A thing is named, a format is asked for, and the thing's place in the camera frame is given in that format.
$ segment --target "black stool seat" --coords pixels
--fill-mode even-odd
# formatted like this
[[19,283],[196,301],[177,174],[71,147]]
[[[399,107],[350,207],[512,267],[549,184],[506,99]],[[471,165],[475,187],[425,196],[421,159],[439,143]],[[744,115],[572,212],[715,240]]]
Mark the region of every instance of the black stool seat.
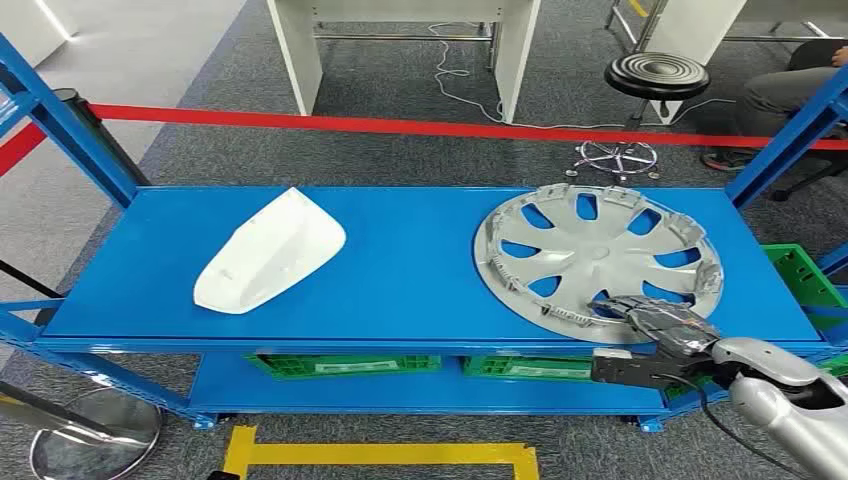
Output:
[[686,100],[710,85],[710,75],[700,63],[678,55],[641,52],[619,58],[607,66],[604,79],[614,89],[645,100]]

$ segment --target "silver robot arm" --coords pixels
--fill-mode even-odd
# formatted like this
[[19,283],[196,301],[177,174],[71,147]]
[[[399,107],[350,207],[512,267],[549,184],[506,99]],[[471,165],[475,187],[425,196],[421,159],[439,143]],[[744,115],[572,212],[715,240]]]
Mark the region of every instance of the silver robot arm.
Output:
[[628,296],[592,306],[657,342],[653,356],[596,349],[593,380],[664,388],[673,378],[712,375],[728,389],[734,408],[766,430],[810,478],[848,480],[848,387],[838,379],[768,342],[719,339],[686,304]]
[[737,412],[814,478],[848,479],[848,388],[842,382],[762,340],[719,340],[712,355],[717,364],[740,362],[765,377],[740,374],[730,384]]

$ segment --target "blue shelf surface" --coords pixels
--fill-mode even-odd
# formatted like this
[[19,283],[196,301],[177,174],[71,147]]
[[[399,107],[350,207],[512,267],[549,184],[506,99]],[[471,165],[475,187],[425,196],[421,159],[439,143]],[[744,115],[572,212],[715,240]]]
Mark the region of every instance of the blue shelf surface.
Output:
[[433,373],[274,380],[239,354],[204,355],[190,407],[209,413],[654,415],[659,391],[542,380],[466,377],[458,357]]
[[[142,189],[36,343],[56,351],[433,354],[586,353],[501,304],[472,240],[526,188],[305,187],[347,232],[344,248],[244,315],[194,305],[204,266],[282,187]],[[640,189],[695,218],[725,269],[710,321],[724,336],[816,349],[810,325],[723,190]]]

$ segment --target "white floor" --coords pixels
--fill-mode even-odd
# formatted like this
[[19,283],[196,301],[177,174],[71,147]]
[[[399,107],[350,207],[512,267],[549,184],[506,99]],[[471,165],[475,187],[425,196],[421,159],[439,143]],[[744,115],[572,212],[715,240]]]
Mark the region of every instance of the white floor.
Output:
[[[96,103],[174,106],[244,0],[62,0],[79,33],[38,66],[54,88]],[[160,124],[112,122],[138,161]],[[109,207],[74,164],[44,142],[0,178],[0,258],[54,287]],[[32,299],[0,274],[0,299]],[[0,345],[0,368],[11,354]]]

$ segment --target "white desk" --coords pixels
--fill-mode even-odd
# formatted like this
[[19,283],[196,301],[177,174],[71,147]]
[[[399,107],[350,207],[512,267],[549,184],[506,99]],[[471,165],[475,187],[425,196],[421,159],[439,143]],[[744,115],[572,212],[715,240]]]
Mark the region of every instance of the white desk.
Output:
[[[805,41],[825,38],[823,32],[813,37],[728,37],[727,32],[736,22],[773,22],[775,28],[783,22],[806,22],[815,31],[814,21],[848,21],[846,0],[668,0],[651,12],[647,28],[642,32],[637,48],[650,52],[683,55],[707,65],[724,40],[734,41]],[[620,0],[614,0],[617,8]],[[663,123],[669,123],[681,102],[668,102],[669,115],[660,115]],[[659,106],[654,102],[659,114]]]
[[512,122],[541,0],[268,0],[301,115],[311,115],[323,70],[315,22],[493,22],[504,118]]

